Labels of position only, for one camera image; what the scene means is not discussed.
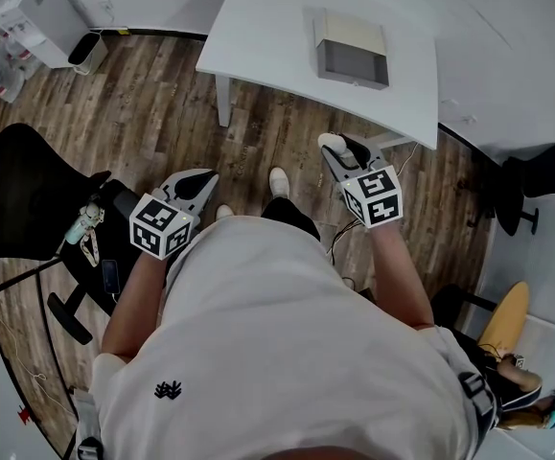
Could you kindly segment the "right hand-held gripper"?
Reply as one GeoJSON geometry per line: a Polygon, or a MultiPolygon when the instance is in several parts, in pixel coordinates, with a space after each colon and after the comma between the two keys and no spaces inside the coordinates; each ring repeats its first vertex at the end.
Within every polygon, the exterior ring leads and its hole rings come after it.
{"type": "Polygon", "coordinates": [[[371,139],[342,134],[347,150],[358,162],[346,163],[330,147],[321,153],[343,195],[348,210],[366,227],[374,228],[403,216],[403,193],[394,167],[379,144],[371,139]]]}

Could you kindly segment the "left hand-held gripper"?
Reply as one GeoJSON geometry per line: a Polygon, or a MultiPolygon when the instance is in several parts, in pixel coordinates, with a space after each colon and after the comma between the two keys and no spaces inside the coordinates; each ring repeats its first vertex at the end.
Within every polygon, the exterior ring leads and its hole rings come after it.
{"type": "MultiPolygon", "coordinates": [[[[203,212],[219,179],[216,171],[190,169],[172,174],[161,190],[167,197],[199,195],[198,210],[203,212]]],[[[143,194],[128,221],[130,243],[158,260],[165,260],[191,241],[199,216],[153,195],[143,194]]]]}

